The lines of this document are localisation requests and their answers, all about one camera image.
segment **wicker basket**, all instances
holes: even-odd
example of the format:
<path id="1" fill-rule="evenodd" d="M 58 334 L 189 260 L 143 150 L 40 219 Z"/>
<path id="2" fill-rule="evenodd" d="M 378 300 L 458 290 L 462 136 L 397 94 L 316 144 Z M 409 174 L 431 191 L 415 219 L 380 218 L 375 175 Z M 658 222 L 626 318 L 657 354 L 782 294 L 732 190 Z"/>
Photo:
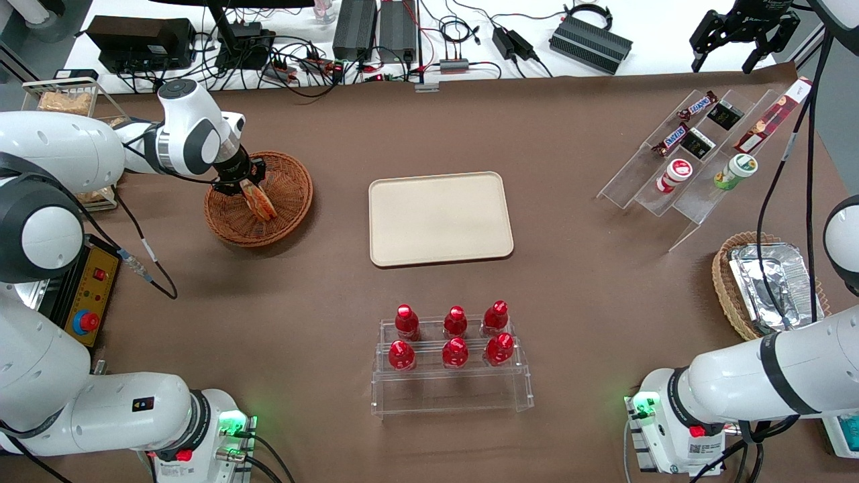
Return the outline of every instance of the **wicker basket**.
<path id="1" fill-rule="evenodd" d="M 203 209 L 212 233 L 239 247 L 262 247 L 291 233 L 310 209 L 314 186 L 310 174 L 294 157 L 275 151 L 253 153 L 265 160 L 265 179 L 259 183 L 277 210 L 277 218 L 259 221 L 242 196 L 227 196 L 209 188 Z"/>
<path id="2" fill-rule="evenodd" d="M 758 233 L 755 231 L 747 231 L 738 233 L 728 238 L 716 252 L 716 257 L 713 258 L 713 285 L 716 287 L 716 294 L 719 296 L 719 303 L 722 305 L 722 310 L 734 330 L 745 340 L 757 339 L 763 337 L 763 334 L 749 320 L 746 313 L 746 305 L 743 303 L 740 289 L 734 282 L 734 274 L 731 272 L 731 267 L 728 265 L 728 252 L 731 248 L 739 245 L 748 245 L 757 242 Z M 761 243 L 777 243 L 781 239 L 777 236 L 767 235 L 763 233 Z M 826 295 L 823 289 L 820 288 L 820 281 L 816 280 L 815 290 L 817 297 L 820 300 L 820 307 L 823 309 L 825 316 L 832 315 L 829 311 L 829 302 L 826 300 Z"/>

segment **red drink bottle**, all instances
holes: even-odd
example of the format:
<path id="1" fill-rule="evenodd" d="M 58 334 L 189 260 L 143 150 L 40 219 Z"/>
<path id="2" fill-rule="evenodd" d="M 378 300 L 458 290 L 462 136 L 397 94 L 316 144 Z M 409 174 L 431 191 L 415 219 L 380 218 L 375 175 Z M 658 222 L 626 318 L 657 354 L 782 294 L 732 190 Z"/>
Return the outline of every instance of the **red drink bottle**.
<path id="1" fill-rule="evenodd" d="M 415 350 L 402 340 L 395 340 L 391 344 L 391 350 L 387 353 L 387 361 L 396 370 L 412 370 L 417 366 Z"/>
<path id="2" fill-rule="evenodd" d="M 408 305 L 399 306 L 393 324 L 397 327 L 397 334 L 401 339 L 411 342 L 418 342 L 421 339 L 421 327 L 417 314 Z"/>
<path id="3" fill-rule="evenodd" d="M 448 339 L 462 337 L 468 328 L 466 311 L 459 305 L 450 308 L 448 316 L 444 318 L 444 336 Z"/>
<path id="4" fill-rule="evenodd" d="M 484 350 L 484 361 L 493 366 L 504 364 L 504 361 L 513 356 L 513 350 L 513 336 L 502 332 L 489 339 Z"/>
<path id="5" fill-rule="evenodd" d="M 468 346 L 459 337 L 452 338 L 442 348 L 442 362 L 448 369 L 458 369 L 466 365 L 467 360 Z"/>
<path id="6" fill-rule="evenodd" d="M 484 337 L 492 337 L 504 331 L 507 326 L 507 303 L 499 300 L 492 304 L 484 314 L 484 321 L 480 324 L 480 335 Z"/>

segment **qr code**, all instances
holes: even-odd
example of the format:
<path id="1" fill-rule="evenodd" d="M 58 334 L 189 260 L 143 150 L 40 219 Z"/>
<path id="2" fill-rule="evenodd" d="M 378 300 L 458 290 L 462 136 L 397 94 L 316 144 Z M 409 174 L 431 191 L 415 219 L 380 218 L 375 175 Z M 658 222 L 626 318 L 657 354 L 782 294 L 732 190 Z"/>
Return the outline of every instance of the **qr code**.
<path id="1" fill-rule="evenodd" d="M 179 476 L 180 475 L 180 467 L 179 465 L 170 465 L 170 466 L 162 466 L 161 467 L 161 476 Z"/>

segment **white table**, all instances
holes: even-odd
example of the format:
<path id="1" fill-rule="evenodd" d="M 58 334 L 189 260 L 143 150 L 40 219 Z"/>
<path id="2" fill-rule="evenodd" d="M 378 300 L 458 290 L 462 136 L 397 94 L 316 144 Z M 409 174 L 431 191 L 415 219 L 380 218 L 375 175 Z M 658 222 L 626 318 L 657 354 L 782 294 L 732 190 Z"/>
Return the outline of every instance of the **white table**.
<path id="1" fill-rule="evenodd" d="M 429 12 L 436 18 L 450 14 L 444 0 L 424 1 Z M 545 16 L 563 10 L 563 1 L 462 0 L 460 2 L 486 9 L 491 15 L 516 12 L 533 16 Z M 572 0 L 565 1 L 567 5 L 572 4 Z M 707 2 L 690 2 L 689 0 L 598 0 L 598 4 L 604 7 L 607 6 L 612 11 L 612 15 L 614 16 L 612 32 L 633 42 L 632 51 L 629 57 L 620 65 L 617 75 L 635 76 L 691 72 L 690 65 L 694 57 L 689 46 L 689 37 L 692 31 L 701 22 L 707 10 L 715 9 L 719 12 L 727 13 L 734 4 L 734 0 L 709 0 Z M 493 45 L 491 38 L 492 27 L 483 14 L 475 10 L 462 8 L 450 1 L 448 1 L 448 6 L 461 19 L 468 22 L 472 28 L 480 26 L 478 36 L 480 37 L 481 45 L 477 45 L 473 39 L 464 42 L 462 44 L 463 57 L 468 58 L 472 62 L 490 61 L 499 64 L 502 67 L 503 77 L 505 78 L 520 77 L 513 64 L 510 61 L 502 60 L 501 55 Z M 336 14 L 339 11 L 339 7 L 340 1 L 335 0 L 332 11 Z M 422 27 L 438 28 L 437 22 L 427 15 L 427 9 L 422 9 L 421 11 L 420 22 Z M 186 17 L 192 21 L 192 24 L 198 31 L 205 32 L 211 31 L 215 25 L 214 20 L 209 15 L 209 11 L 202 7 L 153 3 L 148 0 L 122 0 L 121 2 L 116 0 L 94 0 L 82 24 L 82 29 L 88 26 L 96 15 L 148 18 Z M 605 75 L 549 49 L 548 41 L 560 22 L 560 17 L 558 15 L 556 18 L 535 21 L 525 17 L 507 16 L 498 17 L 496 21 L 507 29 L 514 29 L 534 45 L 540 58 L 555 76 Z M 591 21 L 599 26 L 603 25 L 602 18 L 595 13 L 581 12 L 576 14 L 576 17 L 584 21 Z M 263 28 L 274 30 L 278 34 L 293 35 L 312 41 L 315 45 L 328 52 L 329 58 L 331 58 L 332 39 L 337 23 L 320 25 L 316 21 L 312 9 L 304 9 L 298 15 L 279 11 L 271 18 L 261 19 L 261 21 L 263 22 Z M 428 37 L 432 40 L 432 46 L 427 41 Z M 202 42 L 202 37 L 198 37 L 197 48 L 201 46 Z M 275 46 L 285 45 L 289 42 L 290 40 L 287 39 L 277 39 Z M 425 64 L 428 63 L 428 59 L 432 55 L 432 47 L 436 50 L 435 61 L 437 62 L 439 58 L 443 58 L 444 56 L 444 42 L 439 33 L 426 32 L 426 36 L 423 37 Z M 729 44 L 723 46 L 710 54 L 702 70 L 740 70 L 752 49 L 753 44 Z M 72 47 L 65 68 L 96 69 L 100 75 L 99 83 L 108 93 L 123 94 L 131 92 L 128 85 L 115 75 L 107 72 L 107 69 L 98 61 L 98 56 L 99 50 L 93 44 L 92 40 L 85 34 L 81 35 Z M 206 54 L 209 65 L 214 64 L 215 56 L 216 51 Z M 202 56 L 198 54 L 191 70 L 200 66 L 201 63 Z M 758 67 L 774 63 L 775 61 L 772 59 L 772 56 L 769 56 L 761 61 Z M 447 80 L 495 78 L 497 76 L 497 70 L 491 65 L 479 67 L 479 69 L 472 68 L 467 73 L 456 75 L 441 75 L 438 73 L 438 68 L 436 67 L 430 69 L 426 74 L 425 82 L 437 83 Z M 528 77 L 546 76 L 542 67 L 534 61 L 520 61 L 520 67 L 522 72 Z M 401 75 L 402 70 L 400 65 L 394 64 L 386 65 L 381 72 Z M 166 77 L 180 76 L 183 72 L 188 72 L 188 70 L 169 71 Z M 245 84 L 249 89 L 257 87 L 259 80 L 259 73 L 257 71 L 244 70 L 241 74 L 244 76 Z M 351 83 L 353 76 L 354 74 L 348 74 L 347 82 Z M 199 81 L 203 79 L 204 74 L 199 73 L 189 77 Z M 299 78 L 302 85 L 306 86 L 308 83 L 307 78 L 303 74 Z M 223 80 L 219 80 L 216 83 L 209 81 L 208 87 L 209 89 L 220 89 L 223 84 Z M 264 87 L 275 87 L 266 83 L 262 85 Z M 142 92 L 151 91 L 151 84 L 146 81 L 138 81 L 137 86 Z M 240 72 L 237 71 L 234 73 L 223 88 L 243 89 Z"/>

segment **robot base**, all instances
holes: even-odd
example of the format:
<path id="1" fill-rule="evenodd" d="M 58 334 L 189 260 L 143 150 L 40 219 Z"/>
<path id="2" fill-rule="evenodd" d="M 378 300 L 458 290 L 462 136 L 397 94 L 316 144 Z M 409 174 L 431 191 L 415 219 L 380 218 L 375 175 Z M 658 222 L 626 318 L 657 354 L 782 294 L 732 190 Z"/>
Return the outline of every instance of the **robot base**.
<path id="1" fill-rule="evenodd" d="M 203 396 L 211 408 L 209 430 L 203 442 L 187 462 L 165 462 L 155 457 L 155 480 L 158 483 L 248 482 L 250 470 L 245 468 L 245 464 L 217 460 L 215 453 L 218 449 L 253 450 L 247 446 L 247 440 L 229 437 L 222 432 L 229 429 L 255 431 L 256 418 L 248 418 L 239 411 L 233 398 L 220 389 L 205 389 Z"/>
<path id="2" fill-rule="evenodd" d="M 668 402 L 668 379 L 672 369 L 657 369 L 647 375 L 642 387 L 633 398 L 633 404 L 652 400 L 653 413 L 639 423 L 644 441 L 653 456 L 656 468 L 662 473 L 688 473 L 694 476 L 707 463 L 718 458 L 725 448 L 725 433 L 711 437 L 692 437 L 674 415 Z M 716 476 L 722 472 L 722 465 L 713 468 L 706 476 Z"/>

